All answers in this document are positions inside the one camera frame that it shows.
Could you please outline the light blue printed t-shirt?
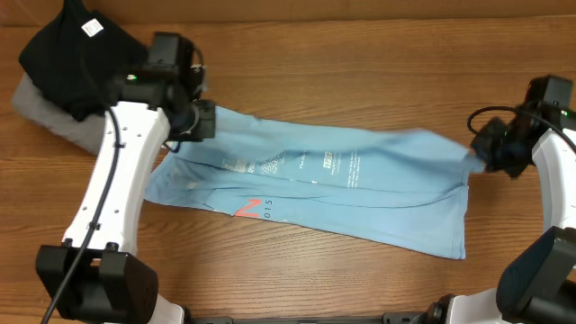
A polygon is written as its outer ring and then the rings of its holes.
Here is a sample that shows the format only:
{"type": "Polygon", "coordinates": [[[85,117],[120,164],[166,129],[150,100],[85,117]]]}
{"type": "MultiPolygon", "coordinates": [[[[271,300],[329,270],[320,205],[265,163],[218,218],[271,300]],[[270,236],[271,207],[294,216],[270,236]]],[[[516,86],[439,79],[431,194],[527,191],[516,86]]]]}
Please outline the light blue printed t-shirt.
{"type": "Polygon", "coordinates": [[[436,257],[465,256],[482,162],[429,130],[369,131],[216,111],[212,139],[153,171],[149,202],[295,224],[436,257]]]}

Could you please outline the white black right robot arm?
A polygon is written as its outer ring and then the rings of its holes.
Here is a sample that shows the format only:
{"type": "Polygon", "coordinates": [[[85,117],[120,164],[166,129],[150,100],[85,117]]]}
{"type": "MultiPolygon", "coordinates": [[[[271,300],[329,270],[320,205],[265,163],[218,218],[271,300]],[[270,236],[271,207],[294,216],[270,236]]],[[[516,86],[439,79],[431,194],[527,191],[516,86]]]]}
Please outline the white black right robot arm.
{"type": "Polygon", "coordinates": [[[419,314],[384,315],[384,323],[573,323],[575,283],[575,113],[528,100],[508,123],[491,119],[472,147],[490,171],[518,176],[536,167],[545,230],[503,271],[498,285],[473,295],[448,294],[419,314]]]}

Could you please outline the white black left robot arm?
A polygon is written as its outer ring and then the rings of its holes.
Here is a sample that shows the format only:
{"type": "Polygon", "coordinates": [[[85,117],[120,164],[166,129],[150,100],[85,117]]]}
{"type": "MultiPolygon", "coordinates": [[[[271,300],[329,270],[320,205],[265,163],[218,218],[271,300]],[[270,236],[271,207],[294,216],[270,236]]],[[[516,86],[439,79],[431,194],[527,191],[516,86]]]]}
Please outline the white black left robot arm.
{"type": "Polygon", "coordinates": [[[84,323],[189,323],[162,297],[158,274],[137,257],[144,193],[161,147],[215,135],[215,104],[201,98],[206,66],[160,60],[94,89],[105,109],[103,142],[75,218],[57,246],[43,245],[36,273],[54,313],[84,323]]]}

